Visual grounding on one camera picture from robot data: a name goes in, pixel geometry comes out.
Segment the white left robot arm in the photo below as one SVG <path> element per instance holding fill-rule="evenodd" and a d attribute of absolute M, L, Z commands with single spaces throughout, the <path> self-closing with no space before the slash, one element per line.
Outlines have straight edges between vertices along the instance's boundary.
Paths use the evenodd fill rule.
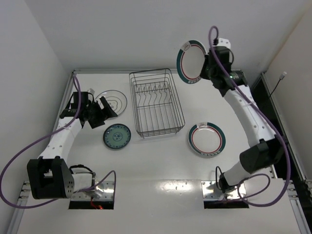
<path fill-rule="evenodd" d="M 73 193 L 93 191 L 95 173 L 74 174 L 66 161 L 75 138 L 85 123 L 91 128 L 104 125 L 105 120 L 117 117 L 105 97 L 89 100 L 88 93 L 74 93 L 61 112 L 57 133 L 37 159 L 29 160 L 27 172 L 34 199 L 71 198 Z"/>

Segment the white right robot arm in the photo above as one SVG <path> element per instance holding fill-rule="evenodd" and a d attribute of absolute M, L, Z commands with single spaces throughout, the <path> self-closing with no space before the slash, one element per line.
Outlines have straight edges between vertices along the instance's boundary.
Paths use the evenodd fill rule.
<path fill-rule="evenodd" d="M 220 175 L 218 186 L 225 193 L 253 173 L 289 157 L 286 143 L 253 100 L 244 75 L 231 75 L 230 50 L 213 46 L 205 55 L 200 76 L 208 79 L 234 110 L 241 123 L 249 149 L 239 155 L 239 162 Z"/>

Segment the green red rimmed plate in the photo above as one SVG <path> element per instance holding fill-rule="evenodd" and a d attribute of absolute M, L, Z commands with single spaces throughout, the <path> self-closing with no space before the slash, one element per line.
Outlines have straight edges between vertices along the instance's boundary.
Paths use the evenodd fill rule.
<path fill-rule="evenodd" d="M 206 48 L 198 40 L 189 40 L 181 46 L 176 58 L 176 69 L 183 82 L 195 84 L 200 81 L 206 54 Z"/>
<path fill-rule="evenodd" d="M 214 157 L 226 146 L 224 132 L 217 125 L 201 122 L 193 125 L 187 135 L 191 149 L 203 157 Z"/>

